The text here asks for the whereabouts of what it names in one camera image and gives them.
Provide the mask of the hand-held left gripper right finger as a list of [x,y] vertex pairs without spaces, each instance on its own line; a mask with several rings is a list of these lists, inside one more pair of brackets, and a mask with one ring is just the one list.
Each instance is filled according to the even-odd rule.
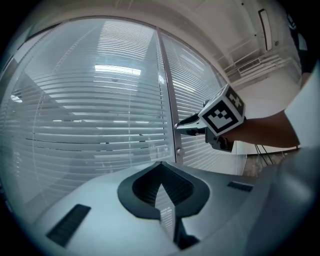
[[277,167],[268,165],[259,176],[251,177],[180,167],[175,163],[167,166],[202,180],[210,191],[201,211],[182,219],[186,233],[198,239],[187,250],[244,251],[277,175]]

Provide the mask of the white venetian blinds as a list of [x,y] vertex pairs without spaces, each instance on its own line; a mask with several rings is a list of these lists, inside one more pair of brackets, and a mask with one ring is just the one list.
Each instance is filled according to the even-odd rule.
[[98,176],[174,159],[154,28],[66,22],[20,60],[0,105],[0,180],[20,218],[33,223]]

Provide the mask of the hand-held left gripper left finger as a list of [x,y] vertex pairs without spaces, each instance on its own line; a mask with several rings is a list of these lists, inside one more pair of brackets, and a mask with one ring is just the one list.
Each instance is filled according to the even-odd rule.
[[[179,248],[159,220],[135,217],[118,198],[118,186],[153,163],[93,178],[58,200],[35,221],[38,245],[50,256],[169,256]],[[90,210],[65,246],[49,234],[76,206]]]

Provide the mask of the white ceiling air vent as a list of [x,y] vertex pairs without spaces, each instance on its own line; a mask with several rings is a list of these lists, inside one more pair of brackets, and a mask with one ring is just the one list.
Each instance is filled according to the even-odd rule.
[[255,59],[243,64],[237,70],[238,70],[240,75],[244,75],[245,72],[248,72],[249,70],[259,66],[260,64],[261,64],[261,60],[258,57],[258,58],[255,58]]

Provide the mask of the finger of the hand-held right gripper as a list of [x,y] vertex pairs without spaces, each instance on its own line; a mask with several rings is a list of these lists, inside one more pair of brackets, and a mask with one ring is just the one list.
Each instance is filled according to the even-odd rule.
[[178,126],[177,132],[186,136],[198,136],[202,134],[202,129],[198,127]]
[[199,119],[198,113],[194,113],[193,115],[182,119],[177,124],[178,124],[178,127],[182,126],[182,125],[188,125],[188,124],[192,124],[192,123],[196,122],[198,119]]

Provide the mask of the person's white shirt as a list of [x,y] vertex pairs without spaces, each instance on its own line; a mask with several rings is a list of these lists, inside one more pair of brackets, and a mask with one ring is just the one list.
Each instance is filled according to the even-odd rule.
[[320,61],[284,111],[302,148],[320,147]]

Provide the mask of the grey metal partition post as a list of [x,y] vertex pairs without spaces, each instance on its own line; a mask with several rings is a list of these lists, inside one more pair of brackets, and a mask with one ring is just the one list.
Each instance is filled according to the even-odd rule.
[[178,114],[177,100],[176,100],[176,95],[175,95],[175,88],[173,85],[172,72],[171,72],[171,68],[170,68],[168,54],[167,54],[164,40],[163,40],[163,35],[162,35],[163,30],[160,29],[159,27],[156,27],[155,29],[156,29],[159,44],[160,44],[163,65],[164,65],[164,71],[165,71],[165,76],[166,76],[166,81],[167,81],[167,90],[168,90],[168,98],[169,98],[169,105],[170,105],[170,112],[171,112],[172,131],[173,131],[173,138],[174,138],[175,162],[179,165],[182,165],[184,163],[184,160],[183,160],[184,156],[178,156],[176,154],[176,149],[183,148],[183,147],[182,147],[181,134],[178,133],[177,130],[174,128],[174,125],[179,122],[179,114]]

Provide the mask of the person's right forearm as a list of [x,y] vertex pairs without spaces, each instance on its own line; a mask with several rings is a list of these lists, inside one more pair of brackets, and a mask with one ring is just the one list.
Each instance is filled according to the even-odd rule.
[[230,142],[241,141],[275,148],[292,148],[300,145],[284,110],[267,117],[246,119],[241,125],[221,136]]

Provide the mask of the long ceiling light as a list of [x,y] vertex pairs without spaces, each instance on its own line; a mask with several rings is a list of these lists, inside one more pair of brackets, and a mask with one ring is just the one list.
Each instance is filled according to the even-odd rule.
[[258,15],[262,25],[265,49],[266,51],[270,51],[273,48],[273,41],[268,13],[264,8],[262,8],[258,11]]

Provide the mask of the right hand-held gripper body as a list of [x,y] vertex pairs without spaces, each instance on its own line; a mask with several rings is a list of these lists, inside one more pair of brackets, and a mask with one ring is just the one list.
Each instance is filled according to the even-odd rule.
[[241,125],[245,120],[246,105],[234,89],[226,84],[198,114],[205,124],[205,142],[215,150],[233,151],[233,142],[223,134]]

